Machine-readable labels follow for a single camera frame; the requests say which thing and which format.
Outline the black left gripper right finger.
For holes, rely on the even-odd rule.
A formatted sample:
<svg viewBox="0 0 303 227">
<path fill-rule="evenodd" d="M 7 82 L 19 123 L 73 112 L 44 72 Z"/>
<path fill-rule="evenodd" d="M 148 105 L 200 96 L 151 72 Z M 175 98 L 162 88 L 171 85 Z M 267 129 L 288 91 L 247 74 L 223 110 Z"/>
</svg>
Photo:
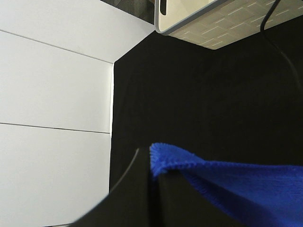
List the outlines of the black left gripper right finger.
<svg viewBox="0 0 303 227">
<path fill-rule="evenodd" d="M 180 172 L 157 179 L 162 227 L 238 227 L 239 222 L 207 201 Z"/>
</svg>

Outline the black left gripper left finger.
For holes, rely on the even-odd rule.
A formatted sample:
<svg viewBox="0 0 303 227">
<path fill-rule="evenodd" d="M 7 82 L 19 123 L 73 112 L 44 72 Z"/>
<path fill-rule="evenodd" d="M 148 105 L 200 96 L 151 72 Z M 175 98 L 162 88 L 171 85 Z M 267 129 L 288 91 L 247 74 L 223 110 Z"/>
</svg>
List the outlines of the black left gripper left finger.
<svg viewBox="0 0 303 227">
<path fill-rule="evenodd" d="M 150 227 L 150 154 L 136 150 L 126 171 L 109 194 L 69 227 Z"/>
</svg>

